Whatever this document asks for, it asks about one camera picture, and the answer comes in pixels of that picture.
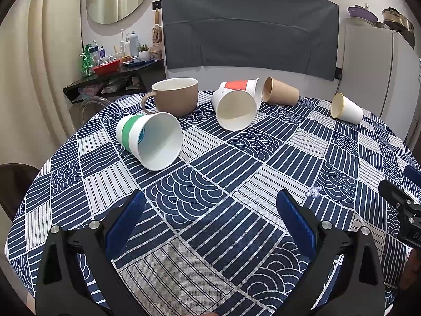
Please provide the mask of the white cup green band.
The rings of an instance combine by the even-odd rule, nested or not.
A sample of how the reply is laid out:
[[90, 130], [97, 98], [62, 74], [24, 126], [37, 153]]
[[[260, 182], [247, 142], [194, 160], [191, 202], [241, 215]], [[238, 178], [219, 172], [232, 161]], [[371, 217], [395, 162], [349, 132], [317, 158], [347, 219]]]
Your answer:
[[144, 168], [152, 171], [170, 166], [183, 144], [181, 125], [166, 112], [123, 117], [117, 123], [116, 138]]

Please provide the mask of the brown kraft paper cup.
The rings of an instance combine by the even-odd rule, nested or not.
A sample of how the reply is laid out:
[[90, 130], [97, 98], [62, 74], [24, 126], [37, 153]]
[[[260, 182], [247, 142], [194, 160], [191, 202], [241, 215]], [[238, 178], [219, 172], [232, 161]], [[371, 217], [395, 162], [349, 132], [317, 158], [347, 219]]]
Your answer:
[[273, 77], [268, 77], [263, 85], [263, 101], [268, 104], [294, 106], [298, 102], [300, 92], [293, 86]]

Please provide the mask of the white cup red label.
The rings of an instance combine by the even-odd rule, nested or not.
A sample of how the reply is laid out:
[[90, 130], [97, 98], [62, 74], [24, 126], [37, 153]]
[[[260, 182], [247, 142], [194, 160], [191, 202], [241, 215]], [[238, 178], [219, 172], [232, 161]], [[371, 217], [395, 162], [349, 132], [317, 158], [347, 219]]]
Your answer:
[[263, 82], [258, 78], [222, 82], [211, 99], [220, 126], [227, 131], [249, 127], [260, 108], [262, 94]]

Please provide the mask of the blue white patterned tablecloth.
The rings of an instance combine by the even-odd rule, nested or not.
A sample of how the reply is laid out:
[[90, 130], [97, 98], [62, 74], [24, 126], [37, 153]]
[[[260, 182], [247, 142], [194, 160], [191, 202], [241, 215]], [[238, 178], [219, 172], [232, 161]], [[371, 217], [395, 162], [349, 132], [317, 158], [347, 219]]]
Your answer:
[[287, 189], [336, 228], [370, 229], [390, 305], [410, 249], [378, 184], [390, 180], [420, 201], [403, 174], [417, 166], [410, 149], [371, 112], [347, 124], [316, 98], [264, 104], [247, 129], [231, 132], [210, 99], [200, 93], [180, 119], [180, 156], [162, 171], [145, 169], [116, 139], [120, 119], [142, 114], [139, 95], [112, 102], [46, 161], [4, 248], [26, 289], [36, 290], [53, 225], [82, 228], [138, 189], [145, 210], [113, 266], [149, 314], [271, 315], [308, 266], [276, 210], [278, 191]]

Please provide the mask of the transparent acrylic chair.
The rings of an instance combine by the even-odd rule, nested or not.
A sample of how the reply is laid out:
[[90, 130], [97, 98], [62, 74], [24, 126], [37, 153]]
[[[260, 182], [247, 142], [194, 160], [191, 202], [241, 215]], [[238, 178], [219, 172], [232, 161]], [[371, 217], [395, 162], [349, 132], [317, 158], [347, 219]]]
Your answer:
[[107, 98], [100, 96], [92, 96], [81, 103], [79, 118], [81, 125], [86, 124], [97, 113], [110, 105], [111, 102]]

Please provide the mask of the black side shelf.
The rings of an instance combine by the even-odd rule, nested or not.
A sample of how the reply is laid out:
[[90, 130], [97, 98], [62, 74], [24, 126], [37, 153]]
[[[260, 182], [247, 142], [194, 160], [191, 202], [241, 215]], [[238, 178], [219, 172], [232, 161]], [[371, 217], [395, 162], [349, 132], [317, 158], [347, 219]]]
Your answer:
[[139, 66], [122, 66], [117, 71], [104, 76], [93, 75], [81, 78], [63, 88], [63, 93], [73, 104], [82, 101], [83, 89], [97, 87], [96, 96], [104, 98], [145, 93], [151, 90], [154, 83], [166, 78], [163, 59], [151, 60]]

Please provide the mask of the white refrigerator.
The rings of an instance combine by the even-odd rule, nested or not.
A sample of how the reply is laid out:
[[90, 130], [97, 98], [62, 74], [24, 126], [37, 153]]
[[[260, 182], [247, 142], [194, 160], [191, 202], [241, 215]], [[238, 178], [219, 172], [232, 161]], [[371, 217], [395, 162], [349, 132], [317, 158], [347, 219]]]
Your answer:
[[347, 24], [338, 91], [405, 140], [420, 93], [420, 57], [397, 31]]

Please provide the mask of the brown ceramic mug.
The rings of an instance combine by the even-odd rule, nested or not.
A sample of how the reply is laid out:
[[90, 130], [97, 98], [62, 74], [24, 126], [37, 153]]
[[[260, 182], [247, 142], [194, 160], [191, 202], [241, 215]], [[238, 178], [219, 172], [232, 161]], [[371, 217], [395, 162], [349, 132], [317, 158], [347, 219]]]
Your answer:
[[193, 112], [198, 104], [198, 80], [195, 78], [169, 78], [154, 83], [151, 92], [141, 100], [141, 107], [147, 114], [154, 114], [146, 107], [146, 101], [154, 99], [157, 112], [167, 112], [183, 117]]

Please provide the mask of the green glass bottle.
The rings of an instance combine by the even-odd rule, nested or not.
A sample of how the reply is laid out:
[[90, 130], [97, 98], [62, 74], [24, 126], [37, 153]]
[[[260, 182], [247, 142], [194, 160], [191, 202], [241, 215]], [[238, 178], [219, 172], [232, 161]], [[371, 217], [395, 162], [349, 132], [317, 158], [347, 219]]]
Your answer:
[[85, 77], [89, 77], [93, 75], [93, 61], [90, 55], [91, 45], [87, 44], [84, 47], [83, 52], [80, 54], [81, 57], [81, 75]]

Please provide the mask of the red bowl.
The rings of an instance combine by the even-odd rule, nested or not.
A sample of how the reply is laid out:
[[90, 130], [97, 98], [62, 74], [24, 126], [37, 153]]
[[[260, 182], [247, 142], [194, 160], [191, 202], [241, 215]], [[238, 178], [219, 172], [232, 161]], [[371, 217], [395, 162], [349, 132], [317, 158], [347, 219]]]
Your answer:
[[110, 73], [114, 73], [120, 68], [120, 60], [116, 59], [113, 61], [109, 61], [107, 63], [103, 63], [93, 68], [95, 75], [97, 76], [105, 76]]

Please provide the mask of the small potted plant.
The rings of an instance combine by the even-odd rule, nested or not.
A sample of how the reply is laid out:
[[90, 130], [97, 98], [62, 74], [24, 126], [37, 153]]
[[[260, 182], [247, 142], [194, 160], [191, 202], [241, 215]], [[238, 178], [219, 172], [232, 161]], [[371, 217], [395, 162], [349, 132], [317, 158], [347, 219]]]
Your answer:
[[138, 57], [140, 61], [149, 61], [151, 59], [150, 48], [147, 44], [139, 46]]

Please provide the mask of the beige curtain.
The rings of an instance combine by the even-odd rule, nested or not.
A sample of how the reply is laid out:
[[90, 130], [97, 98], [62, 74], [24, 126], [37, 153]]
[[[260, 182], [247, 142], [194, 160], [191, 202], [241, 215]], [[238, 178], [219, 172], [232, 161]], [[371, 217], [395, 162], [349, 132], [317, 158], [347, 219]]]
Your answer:
[[15, 0], [1, 19], [1, 163], [43, 164], [75, 132], [81, 0]]

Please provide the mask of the metal pot on fridge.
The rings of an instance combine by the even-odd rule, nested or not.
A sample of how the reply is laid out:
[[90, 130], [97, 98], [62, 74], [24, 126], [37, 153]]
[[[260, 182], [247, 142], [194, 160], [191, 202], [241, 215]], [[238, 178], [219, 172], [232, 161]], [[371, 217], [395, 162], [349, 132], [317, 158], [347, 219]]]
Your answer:
[[383, 23], [387, 24], [391, 29], [402, 31], [406, 36], [414, 37], [414, 26], [410, 19], [405, 15], [400, 14], [397, 9], [389, 7], [383, 9]]

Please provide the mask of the purple bowl on fridge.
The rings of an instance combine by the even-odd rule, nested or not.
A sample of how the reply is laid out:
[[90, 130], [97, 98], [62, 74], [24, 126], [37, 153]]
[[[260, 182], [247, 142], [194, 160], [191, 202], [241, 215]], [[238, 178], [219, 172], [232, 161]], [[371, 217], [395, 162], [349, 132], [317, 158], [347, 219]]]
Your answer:
[[369, 9], [358, 5], [348, 7], [348, 12], [351, 18], [365, 19], [371, 23], [378, 21], [378, 17], [373, 14]]

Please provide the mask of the dark grey covered television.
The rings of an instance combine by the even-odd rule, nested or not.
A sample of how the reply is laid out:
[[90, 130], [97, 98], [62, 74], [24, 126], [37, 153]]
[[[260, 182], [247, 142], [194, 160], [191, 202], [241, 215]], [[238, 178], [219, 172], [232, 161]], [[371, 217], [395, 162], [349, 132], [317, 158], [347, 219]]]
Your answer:
[[169, 69], [268, 68], [335, 77], [339, 7], [329, 0], [161, 0]]

